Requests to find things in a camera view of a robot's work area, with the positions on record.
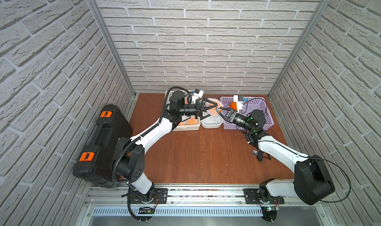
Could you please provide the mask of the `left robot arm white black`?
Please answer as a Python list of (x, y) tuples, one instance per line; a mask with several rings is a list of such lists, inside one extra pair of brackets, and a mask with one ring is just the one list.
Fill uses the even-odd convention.
[(112, 182), (127, 183), (133, 190), (148, 194), (154, 188), (152, 181), (144, 173), (145, 154), (163, 136), (174, 131), (183, 117), (208, 118), (203, 113), (221, 106), (203, 97), (201, 90), (189, 91), (172, 87), (166, 94), (159, 119), (143, 132), (127, 139), (120, 138), (111, 161)]

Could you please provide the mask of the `bare orange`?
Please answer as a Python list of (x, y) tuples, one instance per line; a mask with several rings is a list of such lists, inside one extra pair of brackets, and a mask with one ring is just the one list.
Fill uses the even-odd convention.
[(237, 103), (236, 103), (236, 102), (232, 102), (232, 103), (230, 104), (230, 108), (231, 108), (231, 109), (234, 109), (235, 111), (238, 111)]

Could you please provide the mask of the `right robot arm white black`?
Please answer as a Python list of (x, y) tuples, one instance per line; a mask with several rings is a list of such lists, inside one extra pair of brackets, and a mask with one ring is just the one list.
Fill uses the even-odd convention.
[(254, 110), (244, 116), (234, 109), (222, 108), (219, 115), (243, 128), (248, 144), (274, 157), (294, 174), (293, 179), (269, 179), (261, 183), (258, 194), (262, 203), (267, 203), (271, 197), (298, 197), (304, 203), (314, 205), (335, 192), (324, 160), (317, 155), (308, 156), (293, 150), (268, 134), (263, 129), (265, 117), (262, 111)]

